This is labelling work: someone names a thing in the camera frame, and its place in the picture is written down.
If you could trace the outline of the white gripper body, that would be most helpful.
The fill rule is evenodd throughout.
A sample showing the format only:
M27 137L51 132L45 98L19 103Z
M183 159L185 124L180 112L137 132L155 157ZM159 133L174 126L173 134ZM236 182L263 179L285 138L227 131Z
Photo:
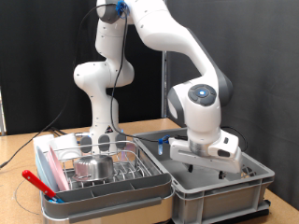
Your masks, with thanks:
M238 138L222 129L208 133L187 130L187 140L170 137L170 158L227 173L241 171L242 152Z

